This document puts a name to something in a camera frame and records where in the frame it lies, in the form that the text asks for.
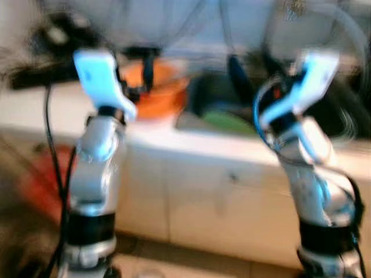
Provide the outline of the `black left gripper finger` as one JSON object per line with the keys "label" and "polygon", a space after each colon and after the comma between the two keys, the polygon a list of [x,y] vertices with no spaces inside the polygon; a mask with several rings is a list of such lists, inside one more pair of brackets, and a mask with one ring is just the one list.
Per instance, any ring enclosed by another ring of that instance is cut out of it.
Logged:
{"label": "black left gripper finger", "polygon": [[141,70],[141,79],[143,80],[143,88],[145,91],[150,91],[154,87],[154,62],[156,59],[156,52],[149,51],[141,59],[141,65],[143,69]]}

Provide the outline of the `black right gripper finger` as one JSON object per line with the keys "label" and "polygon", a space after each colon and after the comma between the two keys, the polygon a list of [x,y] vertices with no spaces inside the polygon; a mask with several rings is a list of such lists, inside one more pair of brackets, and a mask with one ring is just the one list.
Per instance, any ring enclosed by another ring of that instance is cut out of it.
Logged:
{"label": "black right gripper finger", "polygon": [[263,52],[263,66],[267,70],[268,76],[286,76],[286,71],[280,61],[269,52]]}
{"label": "black right gripper finger", "polygon": [[228,55],[228,76],[241,104],[251,104],[253,86],[237,55]]}

